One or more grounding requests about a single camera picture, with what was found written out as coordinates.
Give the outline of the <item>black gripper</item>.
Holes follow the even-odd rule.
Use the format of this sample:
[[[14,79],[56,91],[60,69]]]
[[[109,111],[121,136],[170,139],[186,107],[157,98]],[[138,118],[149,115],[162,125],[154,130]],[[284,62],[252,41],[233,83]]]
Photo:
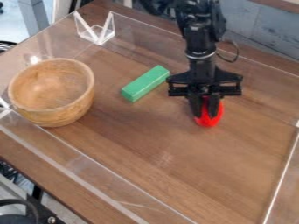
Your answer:
[[[213,58],[189,59],[189,70],[166,78],[168,95],[188,96],[189,92],[208,97],[209,118],[217,116],[220,96],[241,95],[242,76],[217,68]],[[201,116],[202,99],[197,95],[188,97],[190,111]]]

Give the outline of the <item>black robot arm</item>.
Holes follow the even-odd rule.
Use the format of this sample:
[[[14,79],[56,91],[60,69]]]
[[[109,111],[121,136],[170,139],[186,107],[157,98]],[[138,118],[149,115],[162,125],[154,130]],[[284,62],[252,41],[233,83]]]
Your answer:
[[[184,96],[197,119],[220,115],[220,100],[241,95],[240,74],[216,66],[216,43],[226,30],[226,20],[220,9],[220,0],[140,0],[144,9],[161,16],[173,8],[174,19],[185,40],[185,57],[189,70],[166,78],[168,95]]]

